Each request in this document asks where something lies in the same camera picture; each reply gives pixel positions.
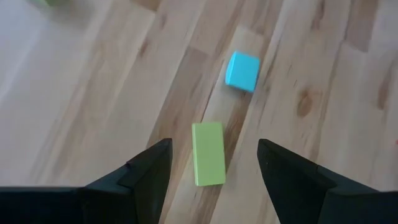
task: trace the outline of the blue block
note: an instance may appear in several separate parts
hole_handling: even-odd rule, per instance
[[[235,51],[226,69],[225,83],[253,92],[256,87],[260,60],[252,55]]]

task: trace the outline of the wood knot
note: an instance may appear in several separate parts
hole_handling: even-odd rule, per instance
[[[299,100],[297,104],[297,116],[299,118],[304,118],[308,115],[312,109],[313,100],[310,95],[310,90],[305,88],[299,95]]]

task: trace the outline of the green object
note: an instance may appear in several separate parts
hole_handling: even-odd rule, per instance
[[[223,126],[192,124],[193,165],[197,186],[225,183]]]

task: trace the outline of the rectangular block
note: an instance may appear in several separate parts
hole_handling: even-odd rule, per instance
[[[221,123],[192,124],[195,184],[225,183],[223,126]]]

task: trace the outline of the wood grain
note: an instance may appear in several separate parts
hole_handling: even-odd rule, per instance
[[[267,138],[397,190],[397,11],[395,0],[0,1],[0,185],[85,185],[171,137],[160,223],[278,223],[256,157]],[[253,94],[224,84],[235,50],[261,59]],[[223,124],[224,185],[195,186],[200,121]]]

